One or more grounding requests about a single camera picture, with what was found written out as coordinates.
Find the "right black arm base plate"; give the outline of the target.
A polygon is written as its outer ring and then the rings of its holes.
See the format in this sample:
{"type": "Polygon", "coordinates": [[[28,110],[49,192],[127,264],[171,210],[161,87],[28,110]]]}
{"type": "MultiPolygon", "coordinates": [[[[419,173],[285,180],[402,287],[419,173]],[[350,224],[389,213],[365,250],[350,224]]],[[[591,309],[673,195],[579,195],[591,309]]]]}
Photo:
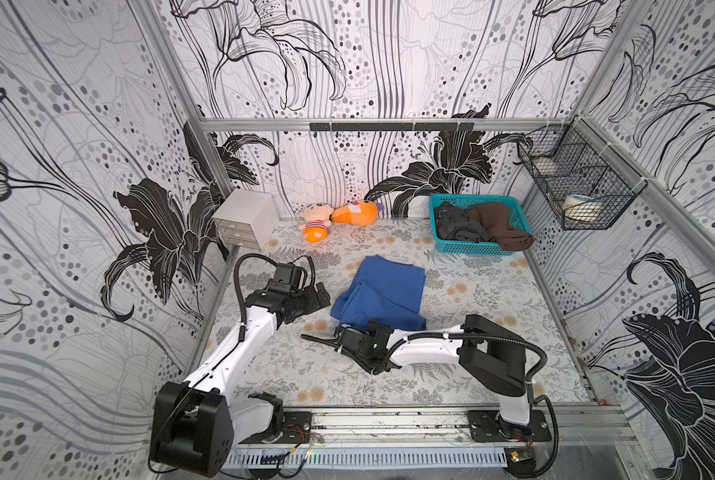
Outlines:
{"type": "Polygon", "coordinates": [[[550,442],[553,440],[551,424],[541,410],[533,410],[529,424],[511,424],[499,417],[497,410],[469,410],[467,424],[471,439],[479,443],[507,442],[550,442]]]}

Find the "orange fish plush toy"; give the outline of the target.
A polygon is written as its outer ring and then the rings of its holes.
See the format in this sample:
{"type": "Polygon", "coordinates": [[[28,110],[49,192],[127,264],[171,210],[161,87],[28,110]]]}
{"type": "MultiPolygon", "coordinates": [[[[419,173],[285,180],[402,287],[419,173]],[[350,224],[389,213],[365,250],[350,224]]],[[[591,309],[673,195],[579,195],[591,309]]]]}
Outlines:
{"type": "Polygon", "coordinates": [[[368,226],[374,224],[383,212],[383,205],[369,200],[357,200],[336,209],[331,220],[339,224],[368,226]]]}

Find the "dark grey folded garment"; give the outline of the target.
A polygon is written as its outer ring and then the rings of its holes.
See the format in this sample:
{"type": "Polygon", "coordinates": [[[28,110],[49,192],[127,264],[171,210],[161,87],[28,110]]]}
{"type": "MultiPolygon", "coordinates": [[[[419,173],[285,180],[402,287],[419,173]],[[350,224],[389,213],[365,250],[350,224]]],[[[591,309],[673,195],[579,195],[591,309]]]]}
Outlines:
{"type": "Polygon", "coordinates": [[[441,240],[481,243],[489,239],[485,228],[465,210],[444,201],[433,210],[435,233],[441,240]]]}

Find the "aluminium front rail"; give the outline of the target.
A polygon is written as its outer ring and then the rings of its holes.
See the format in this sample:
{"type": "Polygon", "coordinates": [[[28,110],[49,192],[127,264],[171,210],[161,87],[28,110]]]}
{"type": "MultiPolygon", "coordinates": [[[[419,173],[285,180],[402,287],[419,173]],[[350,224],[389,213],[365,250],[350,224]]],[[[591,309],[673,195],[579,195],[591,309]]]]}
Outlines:
{"type": "MultiPolygon", "coordinates": [[[[323,448],[354,447],[469,447],[544,446],[550,442],[479,443],[471,439],[467,412],[495,410],[495,405],[443,407],[303,407],[291,411],[313,413],[309,446],[323,448]]],[[[551,424],[551,434],[561,445],[635,445],[635,434],[617,406],[593,403],[561,403],[555,413],[539,406],[551,424]]]]}

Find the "teal plastic basket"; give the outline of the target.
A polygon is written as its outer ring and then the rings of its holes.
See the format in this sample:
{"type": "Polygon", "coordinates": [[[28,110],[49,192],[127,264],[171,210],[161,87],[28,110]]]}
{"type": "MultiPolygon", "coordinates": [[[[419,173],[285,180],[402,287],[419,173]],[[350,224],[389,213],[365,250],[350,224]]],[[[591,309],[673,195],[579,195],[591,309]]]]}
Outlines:
{"type": "Polygon", "coordinates": [[[521,204],[509,196],[435,194],[429,218],[441,253],[504,256],[535,243],[521,204]]]}

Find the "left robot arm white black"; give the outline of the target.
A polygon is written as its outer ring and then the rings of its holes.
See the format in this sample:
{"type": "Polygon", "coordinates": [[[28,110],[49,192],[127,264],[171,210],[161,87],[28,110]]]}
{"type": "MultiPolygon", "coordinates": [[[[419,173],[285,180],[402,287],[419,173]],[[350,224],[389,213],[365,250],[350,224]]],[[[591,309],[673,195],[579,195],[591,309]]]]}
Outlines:
{"type": "Polygon", "coordinates": [[[287,427],[283,402],[272,394],[235,400],[239,382],[262,347],[285,324],[331,304],[315,265],[274,262],[267,284],[249,295],[235,290],[239,323],[195,371],[166,383],[155,399],[148,463],[162,473],[205,477],[221,472],[243,442],[272,443],[287,427]]]}

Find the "white mini drawer cabinet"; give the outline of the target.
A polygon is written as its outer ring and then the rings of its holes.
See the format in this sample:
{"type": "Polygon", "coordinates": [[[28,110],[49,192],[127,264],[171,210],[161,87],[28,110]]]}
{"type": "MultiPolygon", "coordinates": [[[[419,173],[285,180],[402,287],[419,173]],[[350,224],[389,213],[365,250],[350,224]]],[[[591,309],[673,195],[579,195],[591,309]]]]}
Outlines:
{"type": "Polygon", "coordinates": [[[213,220],[223,242],[261,251],[280,218],[270,194],[236,189],[214,213],[213,220]]]}

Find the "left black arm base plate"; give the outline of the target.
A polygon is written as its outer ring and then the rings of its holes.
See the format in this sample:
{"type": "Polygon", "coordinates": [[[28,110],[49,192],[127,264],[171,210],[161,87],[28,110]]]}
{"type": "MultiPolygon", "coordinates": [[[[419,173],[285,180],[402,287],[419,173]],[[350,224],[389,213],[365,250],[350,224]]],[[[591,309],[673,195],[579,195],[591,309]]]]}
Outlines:
{"type": "Polygon", "coordinates": [[[313,413],[311,411],[285,410],[275,414],[272,426],[263,433],[242,441],[243,445],[256,444],[309,444],[312,438],[313,413]]]}

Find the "brown folded garment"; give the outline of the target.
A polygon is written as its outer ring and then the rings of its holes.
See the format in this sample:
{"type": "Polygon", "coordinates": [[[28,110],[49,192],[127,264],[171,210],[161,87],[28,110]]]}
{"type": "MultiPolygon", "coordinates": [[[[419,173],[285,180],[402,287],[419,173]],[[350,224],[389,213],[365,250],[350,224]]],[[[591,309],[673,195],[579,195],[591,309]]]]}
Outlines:
{"type": "Polygon", "coordinates": [[[511,225],[511,209],[501,202],[477,204],[467,210],[467,215],[485,229],[487,242],[497,243],[503,251],[525,251],[535,242],[533,234],[511,225]]]}

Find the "pink pig plush toy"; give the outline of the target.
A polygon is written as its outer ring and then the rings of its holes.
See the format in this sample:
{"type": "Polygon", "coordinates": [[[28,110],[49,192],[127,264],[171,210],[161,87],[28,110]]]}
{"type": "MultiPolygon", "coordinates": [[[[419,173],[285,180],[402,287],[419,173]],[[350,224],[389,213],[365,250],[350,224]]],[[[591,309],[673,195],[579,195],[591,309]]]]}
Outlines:
{"type": "Polygon", "coordinates": [[[332,225],[331,216],[335,209],[325,203],[314,203],[307,206],[301,213],[301,218],[305,221],[299,227],[303,233],[303,238],[309,243],[318,243],[329,236],[329,228],[332,225]]]}

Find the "blue long pants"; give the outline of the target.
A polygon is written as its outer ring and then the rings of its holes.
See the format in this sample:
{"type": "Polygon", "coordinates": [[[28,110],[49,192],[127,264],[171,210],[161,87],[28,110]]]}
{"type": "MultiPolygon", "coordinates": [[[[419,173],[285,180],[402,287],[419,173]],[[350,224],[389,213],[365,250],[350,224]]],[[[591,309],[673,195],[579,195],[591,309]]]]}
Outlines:
{"type": "Polygon", "coordinates": [[[348,290],[334,302],[331,316],[359,329],[375,320],[393,329],[423,331],[427,319],[419,310],[424,289],[423,268],[367,256],[348,290]]]}

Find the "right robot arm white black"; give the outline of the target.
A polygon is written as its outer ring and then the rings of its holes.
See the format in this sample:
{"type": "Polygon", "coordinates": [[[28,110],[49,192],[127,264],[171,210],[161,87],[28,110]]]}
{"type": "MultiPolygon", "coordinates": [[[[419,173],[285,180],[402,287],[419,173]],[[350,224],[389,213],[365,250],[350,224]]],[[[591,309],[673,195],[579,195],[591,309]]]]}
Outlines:
{"type": "Polygon", "coordinates": [[[366,328],[342,326],[332,338],[303,334],[303,340],[334,348],[369,375],[417,364],[457,364],[499,399],[499,434],[529,440],[533,378],[547,353],[511,330],[477,314],[460,326],[405,331],[371,320],[366,328]]]}

